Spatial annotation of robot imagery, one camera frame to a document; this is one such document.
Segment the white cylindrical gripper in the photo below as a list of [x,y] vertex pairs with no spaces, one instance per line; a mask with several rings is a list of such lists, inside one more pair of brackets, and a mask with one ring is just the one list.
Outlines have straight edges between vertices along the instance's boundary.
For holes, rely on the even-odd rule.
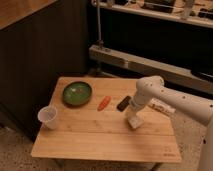
[[139,110],[143,109],[148,102],[149,98],[147,96],[135,94],[130,100],[130,107],[128,107],[125,111],[125,117],[131,118],[134,115],[133,111],[137,111],[135,115],[137,116],[137,118],[141,119],[141,111]]

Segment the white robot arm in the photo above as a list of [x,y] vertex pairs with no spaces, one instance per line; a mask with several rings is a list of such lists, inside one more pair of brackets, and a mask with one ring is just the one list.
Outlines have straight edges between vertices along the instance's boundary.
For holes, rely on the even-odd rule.
[[161,76],[140,78],[126,111],[127,122],[133,129],[142,124],[137,113],[153,98],[178,109],[207,128],[198,171],[213,171],[213,100],[166,88]]

